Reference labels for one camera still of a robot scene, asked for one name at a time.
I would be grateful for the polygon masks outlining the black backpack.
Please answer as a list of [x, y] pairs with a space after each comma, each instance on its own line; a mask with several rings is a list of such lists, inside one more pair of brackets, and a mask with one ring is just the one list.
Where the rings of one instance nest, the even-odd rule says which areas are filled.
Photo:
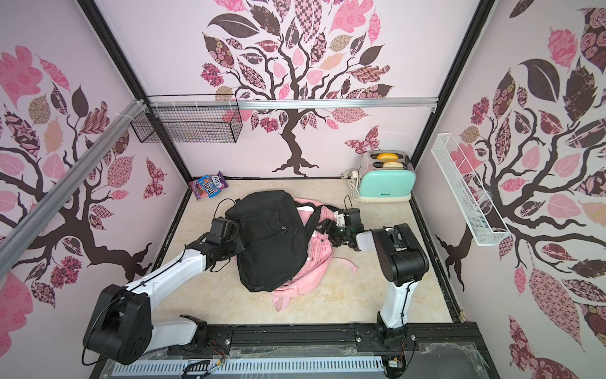
[[249, 292], [273, 292], [298, 274], [322, 208], [271, 190], [238, 199], [226, 211], [226, 218], [238, 224], [244, 246], [237, 255], [238, 273]]

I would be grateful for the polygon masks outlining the pink backpack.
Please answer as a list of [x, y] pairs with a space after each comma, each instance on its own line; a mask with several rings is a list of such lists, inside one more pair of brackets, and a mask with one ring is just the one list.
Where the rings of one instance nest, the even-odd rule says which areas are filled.
[[352, 261], [334, 255], [336, 245], [330, 240], [331, 232], [336, 227], [344, 226], [344, 213], [336, 207], [320, 202], [296, 197], [294, 200], [297, 203], [298, 214], [305, 226], [311, 225], [310, 221], [315, 211], [319, 211], [319, 220], [312, 229], [303, 267], [291, 280], [271, 293], [273, 307], [276, 312], [287, 309], [292, 298], [315, 290], [331, 262], [341, 262], [354, 273], [358, 270], [358, 267]]

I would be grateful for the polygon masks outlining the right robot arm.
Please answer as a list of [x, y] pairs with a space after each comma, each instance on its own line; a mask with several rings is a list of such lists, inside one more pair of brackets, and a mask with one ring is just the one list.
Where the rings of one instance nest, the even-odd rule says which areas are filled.
[[318, 229], [328, 233], [333, 246], [377, 253], [381, 272], [388, 282], [383, 306], [373, 327], [374, 340], [388, 350], [407, 346], [409, 311], [413, 292], [429, 271], [429, 259], [409, 224], [365, 230], [361, 224], [340, 226], [334, 221]]

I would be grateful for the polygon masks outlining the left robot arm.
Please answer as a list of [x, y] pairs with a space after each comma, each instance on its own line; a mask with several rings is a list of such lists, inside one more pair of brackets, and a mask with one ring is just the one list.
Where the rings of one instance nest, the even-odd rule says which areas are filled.
[[86, 329], [84, 351], [129, 365], [143, 355], [165, 347], [205, 349], [209, 341], [207, 322], [182, 315], [154, 323], [152, 311], [185, 282], [243, 250], [239, 237], [206, 233], [153, 273], [126, 286], [112, 284], [106, 287], [99, 295]]

